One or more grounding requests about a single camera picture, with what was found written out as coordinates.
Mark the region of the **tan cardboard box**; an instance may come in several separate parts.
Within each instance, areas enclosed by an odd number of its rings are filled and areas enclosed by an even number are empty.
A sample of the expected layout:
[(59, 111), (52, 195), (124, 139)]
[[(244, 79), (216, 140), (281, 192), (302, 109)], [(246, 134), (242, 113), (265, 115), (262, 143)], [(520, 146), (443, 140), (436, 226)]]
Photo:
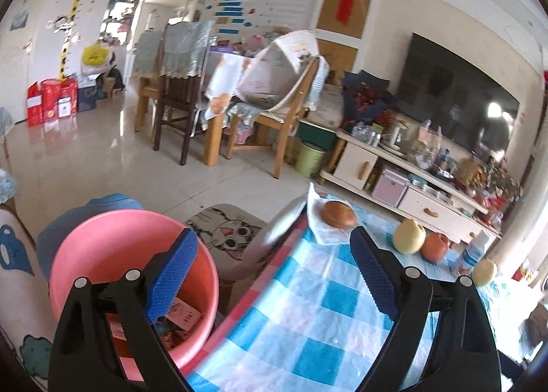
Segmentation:
[(201, 320), (201, 312), (176, 296), (165, 317), (179, 331), (189, 333)]

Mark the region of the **green trash can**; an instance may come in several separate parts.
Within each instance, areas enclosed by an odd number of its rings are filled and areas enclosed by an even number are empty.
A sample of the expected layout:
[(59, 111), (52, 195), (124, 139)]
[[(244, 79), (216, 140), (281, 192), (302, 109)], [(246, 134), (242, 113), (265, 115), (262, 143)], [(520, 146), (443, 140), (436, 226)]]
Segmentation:
[(313, 177), (321, 170), (326, 151), (310, 142), (301, 142), (295, 161), (295, 170), (305, 176)]

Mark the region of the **white patterned sofa cushion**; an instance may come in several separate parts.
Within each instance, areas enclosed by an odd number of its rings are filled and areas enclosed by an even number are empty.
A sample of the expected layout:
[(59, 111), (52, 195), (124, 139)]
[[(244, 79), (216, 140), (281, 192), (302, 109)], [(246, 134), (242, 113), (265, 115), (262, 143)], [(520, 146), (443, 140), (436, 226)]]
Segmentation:
[(1, 208), (1, 389), (47, 391), (57, 321), (34, 240), (10, 208)]

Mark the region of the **yellow pear right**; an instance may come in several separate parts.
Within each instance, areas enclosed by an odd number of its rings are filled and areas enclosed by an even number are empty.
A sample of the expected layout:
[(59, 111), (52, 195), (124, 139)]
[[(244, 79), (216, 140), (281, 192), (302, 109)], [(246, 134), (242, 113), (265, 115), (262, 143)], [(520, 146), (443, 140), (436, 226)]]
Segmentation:
[(473, 267), (471, 278), (477, 287), (486, 286), (496, 276), (497, 271), (498, 267), (494, 262), (483, 258)]

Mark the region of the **yellow pear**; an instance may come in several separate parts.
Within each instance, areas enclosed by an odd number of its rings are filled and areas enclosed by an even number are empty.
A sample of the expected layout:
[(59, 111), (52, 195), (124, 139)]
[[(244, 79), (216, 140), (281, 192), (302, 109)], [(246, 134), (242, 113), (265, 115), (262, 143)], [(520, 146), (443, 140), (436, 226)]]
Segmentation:
[(497, 271), (498, 267), (494, 262), (483, 258), (473, 267), (471, 278), (477, 287), (486, 286), (496, 276)]
[(425, 229), (419, 222), (415, 219), (405, 219), (395, 229), (392, 242), (396, 251), (410, 255), (420, 251), (425, 238)]

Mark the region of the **pink plastic bucket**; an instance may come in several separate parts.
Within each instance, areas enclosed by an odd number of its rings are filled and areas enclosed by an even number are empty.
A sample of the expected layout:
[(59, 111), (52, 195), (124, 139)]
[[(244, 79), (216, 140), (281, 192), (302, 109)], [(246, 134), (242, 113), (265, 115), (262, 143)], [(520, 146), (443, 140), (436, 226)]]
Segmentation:
[[(130, 269), (142, 269), (156, 253), (166, 251), (185, 225), (144, 209), (109, 211), (83, 222), (61, 243), (49, 275), (49, 299), (58, 319), (72, 288), (82, 276), (91, 282), (119, 279)], [(218, 275), (203, 243), (177, 296), (201, 312), (188, 339), (169, 350), (176, 366), (187, 375), (198, 362), (214, 325), (218, 304)]]

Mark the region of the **red apple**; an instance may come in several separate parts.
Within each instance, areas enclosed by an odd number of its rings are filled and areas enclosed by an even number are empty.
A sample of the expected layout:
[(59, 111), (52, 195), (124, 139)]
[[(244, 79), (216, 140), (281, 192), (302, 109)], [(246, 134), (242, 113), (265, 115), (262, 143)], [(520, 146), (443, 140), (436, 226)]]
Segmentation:
[(444, 259), (449, 248), (449, 238), (443, 233), (433, 232), (425, 238), (420, 252), (425, 260), (438, 263)]

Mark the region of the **blue round stool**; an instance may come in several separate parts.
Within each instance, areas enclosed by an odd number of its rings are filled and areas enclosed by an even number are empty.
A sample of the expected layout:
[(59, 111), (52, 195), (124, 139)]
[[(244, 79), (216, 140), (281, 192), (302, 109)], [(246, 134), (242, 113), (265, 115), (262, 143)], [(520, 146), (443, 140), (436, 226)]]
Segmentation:
[(93, 198), (84, 206), (72, 208), (50, 222), (37, 237), (36, 257), (43, 276), (49, 281), (54, 258), (65, 238), (80, 224), (115, 210), (143, 209), (137, 200), (121, 193)]

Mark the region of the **yellow pear left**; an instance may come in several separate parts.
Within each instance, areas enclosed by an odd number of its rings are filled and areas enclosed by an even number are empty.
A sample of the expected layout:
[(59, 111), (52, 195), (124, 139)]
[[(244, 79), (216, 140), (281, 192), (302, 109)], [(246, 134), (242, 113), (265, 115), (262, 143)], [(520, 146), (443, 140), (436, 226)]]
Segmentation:
[(396, 251), (410, 255), (420, 251), (425, 238), (425, 229), (419, 222), (415, 219), (405, 219), (395, 229), (392, 242)]

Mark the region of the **blue white checkered tablecloth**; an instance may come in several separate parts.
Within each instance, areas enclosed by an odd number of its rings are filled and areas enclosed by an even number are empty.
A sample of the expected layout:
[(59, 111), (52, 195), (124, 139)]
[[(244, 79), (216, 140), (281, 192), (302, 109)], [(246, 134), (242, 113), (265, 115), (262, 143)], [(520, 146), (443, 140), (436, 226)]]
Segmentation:
[[(372, 366), (391, 320), (346, 241), (317, 244), (304, 214), (295, 227), (197, 356), (195, 391), (354, 391)], [(478, 291), (497, 349), (520, 361), (536, 294), (502, 277)]]

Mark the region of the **pink storage box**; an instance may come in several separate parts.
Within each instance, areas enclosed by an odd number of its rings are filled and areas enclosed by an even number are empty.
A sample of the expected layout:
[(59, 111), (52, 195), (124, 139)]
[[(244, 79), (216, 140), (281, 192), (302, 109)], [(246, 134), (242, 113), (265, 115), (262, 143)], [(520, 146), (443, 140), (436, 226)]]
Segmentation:
[(408, 175), (396, 168), (384, 167), (372, 189), (372, 197), (396, 207), (409, 185)]

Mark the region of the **white paper napkin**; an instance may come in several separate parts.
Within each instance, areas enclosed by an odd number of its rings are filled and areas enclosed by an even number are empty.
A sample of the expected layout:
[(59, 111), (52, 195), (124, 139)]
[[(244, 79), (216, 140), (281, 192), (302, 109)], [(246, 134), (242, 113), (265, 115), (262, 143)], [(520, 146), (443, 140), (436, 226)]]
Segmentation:
[(308, 186), (308, 228), (317, 244), (348, 244), (358, 217), (348, 202), (322, 197), (313, 182)]

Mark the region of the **brown bun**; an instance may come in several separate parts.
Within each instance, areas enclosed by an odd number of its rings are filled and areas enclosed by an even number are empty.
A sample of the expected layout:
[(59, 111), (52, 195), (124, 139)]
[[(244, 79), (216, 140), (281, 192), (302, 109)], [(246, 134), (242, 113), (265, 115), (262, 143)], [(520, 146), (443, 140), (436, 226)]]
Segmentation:
[(338, 229), (349, 229), (357, 225), (358, 219), (351, 206), (341, 201), (330, 200), (321, 210), (322, 220)]

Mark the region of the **cat pattern stool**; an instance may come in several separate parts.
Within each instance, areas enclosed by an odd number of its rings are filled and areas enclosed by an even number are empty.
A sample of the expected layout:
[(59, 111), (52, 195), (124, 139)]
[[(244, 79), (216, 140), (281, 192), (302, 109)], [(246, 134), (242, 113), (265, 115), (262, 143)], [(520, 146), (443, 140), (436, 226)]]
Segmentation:
[(223, 282), (236, 282), (257, 273), (265, 263), (260, 232), (266, 222), (237, 206), (209, 206), (185, 224), (205, 244)]

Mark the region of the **white tv cabinet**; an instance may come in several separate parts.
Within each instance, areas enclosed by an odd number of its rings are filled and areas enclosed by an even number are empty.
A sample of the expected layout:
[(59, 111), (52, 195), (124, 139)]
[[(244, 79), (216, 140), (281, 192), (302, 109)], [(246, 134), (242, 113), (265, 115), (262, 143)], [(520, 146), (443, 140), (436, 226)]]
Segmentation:
[[(409, 178), (407, 191), (396, 207), (372, 197), (372, 189), (384, 167), (396, 168)], [(468, 244), (481, 231), (489, 235), (492, 243), (501, 239), (496, 228), (479, 219), (488, 209), (472, 197), (382, 146), (371, 146), (341, 130), (336, 133), (334, 152), (321, 171), (321, 179), (402, 218), (415, 219), (455, 243)]]

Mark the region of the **red gift boxes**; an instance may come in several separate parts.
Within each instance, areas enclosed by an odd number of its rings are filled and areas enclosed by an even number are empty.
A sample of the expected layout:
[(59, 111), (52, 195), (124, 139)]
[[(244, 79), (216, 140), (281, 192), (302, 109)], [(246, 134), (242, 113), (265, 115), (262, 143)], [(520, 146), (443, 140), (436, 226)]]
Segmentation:
[(75, 79), (45, 79), (27, 89), (27, 122), (37, 126), (77, 113), (78, 83)]

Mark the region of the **black television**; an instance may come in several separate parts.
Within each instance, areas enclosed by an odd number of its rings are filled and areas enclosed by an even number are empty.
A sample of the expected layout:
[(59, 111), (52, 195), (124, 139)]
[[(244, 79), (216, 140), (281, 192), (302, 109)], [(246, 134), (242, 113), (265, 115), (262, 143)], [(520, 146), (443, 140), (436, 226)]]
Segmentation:
[(428, 120), (484, 161), (505, 156), (519, 110), (518, 100), (489, 75), (416, 33), (396, 98), (402, 114)]

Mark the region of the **light wooden chair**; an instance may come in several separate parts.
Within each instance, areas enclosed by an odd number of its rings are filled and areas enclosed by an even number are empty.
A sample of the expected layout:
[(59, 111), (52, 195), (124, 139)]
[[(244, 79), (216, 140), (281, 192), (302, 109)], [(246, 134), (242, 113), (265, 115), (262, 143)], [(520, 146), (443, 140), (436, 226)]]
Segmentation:
[[(274, 168), (272, 176), (279, 179), (290, 132), (296, 127), (298, 120), (306, 110), (306, 99), (312, 89), (312, 82), (319, 70), (321, 59), (319, 56), (310, 58), (301, 76), (294, 87), (279, 102), (269, 109), (256, 108), (251, 104), (239, 102), (227, 111), (229, 118), (229, 134), (224, 158), (231, 159), (237, 151), (267, 149), (265, 138), (260, 138), (260, 130), (275, 130), (277, 146), (275, 150)], [(251, 144), (237, 144), (238, 132), (242, 127), (257, 127), (256, 139)]]

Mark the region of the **dark wooden chair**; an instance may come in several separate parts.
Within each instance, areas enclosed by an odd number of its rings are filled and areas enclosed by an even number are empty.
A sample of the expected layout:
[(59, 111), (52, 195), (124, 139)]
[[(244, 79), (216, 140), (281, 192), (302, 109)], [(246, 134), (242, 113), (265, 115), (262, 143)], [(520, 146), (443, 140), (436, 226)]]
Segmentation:
[(164, 127), (177, 130), (183, 134), (181, 166), (187, 163), (213, 30), (212, 19), (168, 24), (160, 41), (152, 149), (160, 149)]

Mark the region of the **giraffe height chart sticker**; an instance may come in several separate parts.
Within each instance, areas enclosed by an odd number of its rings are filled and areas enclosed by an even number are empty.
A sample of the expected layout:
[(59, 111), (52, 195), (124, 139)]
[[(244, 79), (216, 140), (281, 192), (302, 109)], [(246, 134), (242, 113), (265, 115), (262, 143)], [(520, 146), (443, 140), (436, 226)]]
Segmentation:
[(73, 26), (76, 20), (76, 15), (80, 8), (81, 0), (73, 0), (71, 10), (67, 15), (67, 20), (64, 23), (64, 37), (63, 43), (60, 49), (60, 66), (59, 66), (59, 79), (67, 79), (66, 69), (68, 63), (68, 54), (71, 44), (71, 37), (73, 35)]

